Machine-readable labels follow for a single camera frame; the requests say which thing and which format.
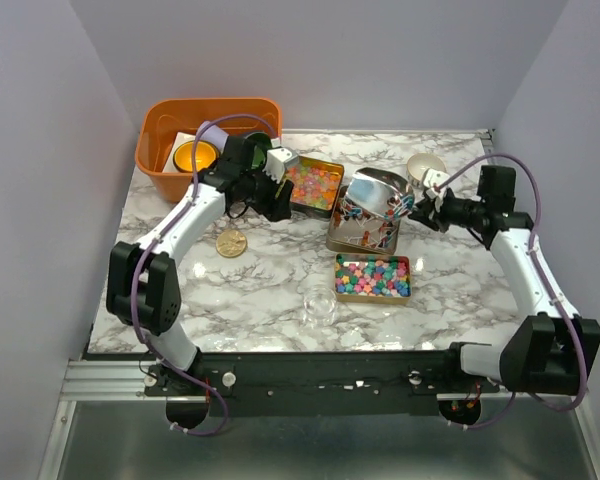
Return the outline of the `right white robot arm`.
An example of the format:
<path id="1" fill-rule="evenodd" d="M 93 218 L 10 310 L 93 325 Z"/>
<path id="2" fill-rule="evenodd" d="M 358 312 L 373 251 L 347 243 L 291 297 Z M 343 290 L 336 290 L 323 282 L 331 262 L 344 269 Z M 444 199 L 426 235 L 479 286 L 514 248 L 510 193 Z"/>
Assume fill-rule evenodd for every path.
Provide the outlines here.
<path id="1" fill-rule="evenodd" d="M 531 217 L 515 209 L 516 171 L 484 165 L 477 199 L 457 197 L 448 174 L 427 169 L 422 199 L 410 219 L 445 232 L 458 226 L 474 232 L 501 267 L 522 322 L 502 346 L 457 345 L 458 357 L 444 362 L 440 379 L 460 392 L 476 376 L 516 393 L 580 399 L 600 345 L 600 325 L 565 298 L 540 248 Z"/>

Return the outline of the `metal scoop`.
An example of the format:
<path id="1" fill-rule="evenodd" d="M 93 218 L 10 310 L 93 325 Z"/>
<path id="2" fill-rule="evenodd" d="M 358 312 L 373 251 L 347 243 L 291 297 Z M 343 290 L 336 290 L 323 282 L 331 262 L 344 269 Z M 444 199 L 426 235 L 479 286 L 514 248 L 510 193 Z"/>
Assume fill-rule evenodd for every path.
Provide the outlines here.
<path id="1" fill-rule="evenodd" d="M 415 203 L 413 189 L 405 178 L 373 167 L 354 172 L 344 198 L 350 205 L 387 221 L 404 217 Z"/>

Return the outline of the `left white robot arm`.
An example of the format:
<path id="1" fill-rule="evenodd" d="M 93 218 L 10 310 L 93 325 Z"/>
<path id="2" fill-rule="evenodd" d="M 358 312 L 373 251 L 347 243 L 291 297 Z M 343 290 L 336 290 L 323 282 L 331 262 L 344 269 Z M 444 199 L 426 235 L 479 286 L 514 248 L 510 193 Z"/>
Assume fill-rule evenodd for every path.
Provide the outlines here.
<path id="1" fill-rule="evenodd" d="M 180 262 L 234 204 L 270 222 L 291 216 L 293 184 L 286 174 L 299 156 L 280 144 L 265 150 L 257 162 L 260 153 L 255 142 L 228 137 L 219 157 L 193 176 L 183 198 L 156 227 L 134 243 L 117 242 L 110 253 L 106 309 L 170 367 L 167 382 L 181 395 L 200 387 L 202 372 L 194 364 L 200 349 L 178 318 Z"/>

